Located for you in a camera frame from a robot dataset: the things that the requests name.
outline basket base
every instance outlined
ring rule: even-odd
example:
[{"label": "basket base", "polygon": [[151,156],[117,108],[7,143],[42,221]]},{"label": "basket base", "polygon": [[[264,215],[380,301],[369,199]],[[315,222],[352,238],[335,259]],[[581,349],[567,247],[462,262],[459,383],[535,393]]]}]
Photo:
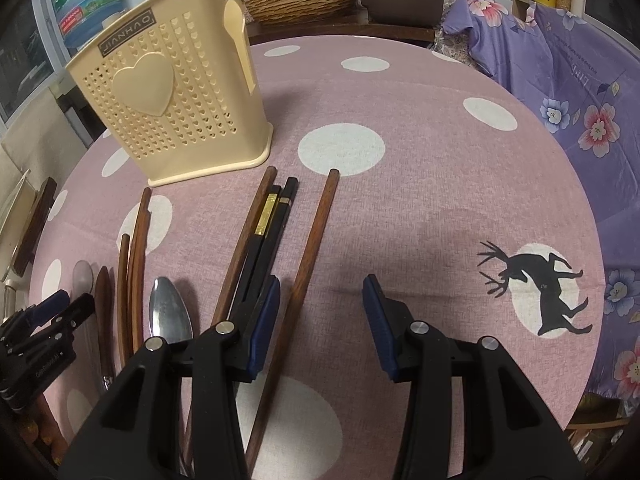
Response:
[{"label": "basket base", "polygon": [[182,182],[183,180],[190,180],[192,178],[198,178],[200,176],[213,175],[216,173],[226,173],[227,171],[247,170],[248,168],[255,168],[260,166],[265,160],[269,158],[271,153],[271,138],[273,137],[273,124],[269,125],[269,133],[267,139],[267,146],[264,151],[254,160],[248,160],[245,162],[235,162],[233,164],[225,164],[224,166],[215,166],[213,168],[205,168],[204,170],[190,171],[189,173],[183,173],[180,175],[169,176],[167,178],[159,178],[157,180],[149,179],[150,187],[164,186],[165,184],[174,184],[175,182]]}]

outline blue flower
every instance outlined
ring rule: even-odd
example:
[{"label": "blue flower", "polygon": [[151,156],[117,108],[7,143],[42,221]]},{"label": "blue flower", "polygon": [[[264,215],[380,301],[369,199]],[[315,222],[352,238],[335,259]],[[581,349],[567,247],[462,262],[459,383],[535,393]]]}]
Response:
[{"label": "blue flower", "polygon": [[574,25],[577,23],[578,25],[583,25],[585,22],[583,19],[579,18],[575,14],[570,13],[568,10],[564,9],[556,9],[556,12],[560,16],[564,16],[562,18],[562,25],[566,30],[574,30]]},{"label": "blue flower", "polygon": [[563,130],[569,125],[569,101],[561,103],[553,99],[544,99],[540,107],[540,115],[544,119],[545,128],[552,134],[560,128]]},{"label": "blue flower", "polygon": [[617,311],[620,317],[626,316],[636,304],[635,297],[640,294],[640,282],[631,269],[612,270],[604,291],[604,313]]}]

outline black chopstick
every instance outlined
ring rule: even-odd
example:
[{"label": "black chopstick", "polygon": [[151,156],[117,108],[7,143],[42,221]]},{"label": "black chopstick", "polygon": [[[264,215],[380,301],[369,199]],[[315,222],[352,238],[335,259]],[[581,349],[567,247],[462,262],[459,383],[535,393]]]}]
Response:
[{"label": "black chopstick", "polygon": [[262,243],[262,247],[260,248],[254,272],[251,276],[251,283],[247,294],[245,295],[246,301],[258,301],[264,281],[270,274],[271,267],[273,267],[273,261],[276,258],[280,240],[282,239],[282,234],[287,225],[287,219],[289,219],[289,213],[291,211],[293,201],[296,198],[297,191],[298,180],[295,177],[290,176],[287,179],[287,183],[285,184],[282,193],[280,194],[278,204],[273,213],[271,225],[269,226],[267,235]]},{"label": "black chopstick", "polygon": [[236,288],[236,294],[234,296],[233,303],[231,304],[231,310],[233,310],[237,304],[244,301],[247,292],[249,291],[255,264],[258,260],[258,255],[260,254],[260,248],[263,245],[271,219],[274,217],[276,204],[278,203],[278,196],[280,195],[281,190],[282,188],[280,186],[271,186],[269,189],[269,194],[267,195],[267,200],[262,208],[262,214],[260,215],[258,225],[255,228],[255,232],[249,238],[246,258],[244,260],[244,266],[242,266],[242,273],[238,279],[238,288]]}]

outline heart-shaped emblem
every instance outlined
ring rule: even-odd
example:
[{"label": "heart-shaped emblem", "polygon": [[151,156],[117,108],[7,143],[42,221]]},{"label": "heart-shaped emblem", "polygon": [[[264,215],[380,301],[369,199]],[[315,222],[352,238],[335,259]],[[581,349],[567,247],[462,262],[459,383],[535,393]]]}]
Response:
[{"label": "heart-shaped emblem", "polygon": [[133,110],[161,116],[174,92],[174,67],[159,52],[148,52],[135,66],[116,72],[111,92]]}]

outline flower print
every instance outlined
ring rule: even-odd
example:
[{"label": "flower print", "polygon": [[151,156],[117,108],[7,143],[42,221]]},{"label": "flower print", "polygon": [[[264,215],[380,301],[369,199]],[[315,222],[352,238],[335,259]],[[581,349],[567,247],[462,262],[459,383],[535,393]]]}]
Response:
[{"label": "flower print", "polygon": [[614,122],[616,109],[604,103],[600,111],[591,105],[584,114],[586,130],[578,139],[578,145],[586,152],[593,148],[593,155],[598,158],[609,153],[609,143],[620,138],[620,126]]},{"label": "flower print", "polygon": [[537,23],[536,23],[536,4],[535,4],[535,2],[532,2],[532,3],[529,4],[529,7],[527,8],[527,17],[526,17],[526,19],[524,21],[530,27],[535,27],[537,25]]},{"label": "flower print", "polygon": [[489,27],[499,27],[502,25],[502,15],[509,11],[498,2],[493,0],[466,0],[469,10],[476,16],[484,16]]},{"label": "flower print", "polygon": [[638,295],[640,282],[636,282],[635,272],[631,269],[612,270],[604,291],[604,313],[611,314],[615,310],[620,317],[626,316],[636,304]]},{"label": "flower print", "polygon": [[570,13],[568,10],[564,9],[556,9],[556,12],[559,16],[563,16],[562,25],[566,30],[574,30],[574,25],[577,23],[578,25],[583,25],[585,22],[583,19],[579,18],[575,14]]},{"label": "flower print", "polygon": [[569,101],[561,103],[554,99],[544,99],[540,107],[540,115],[544,119],[545,128],[554,134],[560,128],[563,130],[569,125]]},{"label": "flower print", "polygon": [[613,370],[613,378],[618,383],[616,396],[627,400],[631,396],[640,397],[640,337],[636,339],[634,351],[620,352]]}]

